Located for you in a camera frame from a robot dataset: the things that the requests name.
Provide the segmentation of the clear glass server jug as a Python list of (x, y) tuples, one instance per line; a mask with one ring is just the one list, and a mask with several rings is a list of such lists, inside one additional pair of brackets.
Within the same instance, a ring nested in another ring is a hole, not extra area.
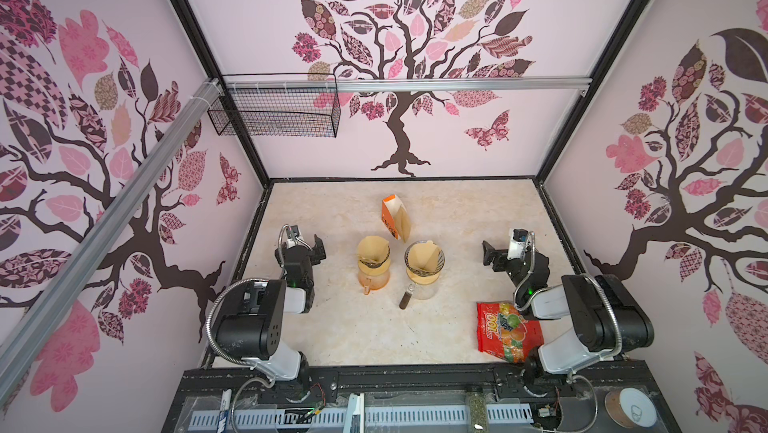
[(398, 307), (401, 310), (405, 310), (413, 300), (420, 300), (420, 301), (429, 300), (436, 295), (437, 291), (438, 291), (437, 283), (422, 285), (414, 282), (409, 282), (399, 301)]

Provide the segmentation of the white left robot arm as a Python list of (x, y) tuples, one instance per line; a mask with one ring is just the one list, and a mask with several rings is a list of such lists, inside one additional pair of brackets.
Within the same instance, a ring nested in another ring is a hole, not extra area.
[(276, 250), (277, 279), (246, 278), (214, 301), (204, 325), (210, 348), (225, 361), (275, 381), (308, 382), (306, 356), (281, 339), (284, 317), (308, 313), (315, 298), (313, 267), (326, 259), (323, 240), (308, 244), (292, 228)]

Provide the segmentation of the orange glass pitcher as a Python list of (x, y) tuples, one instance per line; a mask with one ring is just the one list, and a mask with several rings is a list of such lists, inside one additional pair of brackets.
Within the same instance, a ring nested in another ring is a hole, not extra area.
[(369, 275), (364, 272), (357, 274), (357, 279), (362, 287), (364, 295), (369, 295), (371, 292), (384, 288), (390, 279), (390, 273), (385, 272), (377, 275)]

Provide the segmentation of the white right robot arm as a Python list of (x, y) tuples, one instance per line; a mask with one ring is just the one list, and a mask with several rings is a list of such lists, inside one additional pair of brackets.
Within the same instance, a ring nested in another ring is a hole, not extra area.
[(526, 355), (523, 372), (529, 377), (574, 374), (653, 343), (650, 318), (616, 276), (569, 274), (550, 286), (549, 258), (527, 230), (515, 230), (506, 249), (484, 241), (482, 251), (482, 263), (515, 286), (512, 309), (523, 319), (571, 321), (568, 330)]

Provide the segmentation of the clear glass dripper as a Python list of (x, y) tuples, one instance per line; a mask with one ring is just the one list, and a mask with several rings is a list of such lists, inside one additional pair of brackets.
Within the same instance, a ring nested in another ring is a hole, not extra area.
[(408, 277), (420, 285), (436, 282), (445, 264), (443, 250), (432, 240), (409, 245), (404, 260)]

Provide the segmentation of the brown paper coffee filter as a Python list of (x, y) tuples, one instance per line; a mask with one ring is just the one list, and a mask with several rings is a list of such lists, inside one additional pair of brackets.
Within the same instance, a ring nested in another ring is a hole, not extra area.
[(442, 249), (431, 240), (412, 244), (406, 259), (409, 268), (421, 276), (438, 273), (444, 263)]

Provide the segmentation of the wooden ring dripper holder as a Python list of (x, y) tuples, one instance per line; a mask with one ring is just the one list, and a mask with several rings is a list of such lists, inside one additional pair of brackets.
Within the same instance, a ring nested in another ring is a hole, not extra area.
[(439, 273), (431, 274), (429, 276), (420, 276), (411, 270), (407, 270), (406, 273), (413, 283), (421, 286), (432, 285), (440, 278)]

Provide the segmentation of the green glass dripper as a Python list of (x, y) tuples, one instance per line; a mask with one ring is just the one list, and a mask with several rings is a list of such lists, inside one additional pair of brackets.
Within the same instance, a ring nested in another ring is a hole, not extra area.
[(359, 259), (358, 268), (361, 273), (368, 276), (380, 276), (388, 272), (391, 259), (386, 257), (383, 260)]

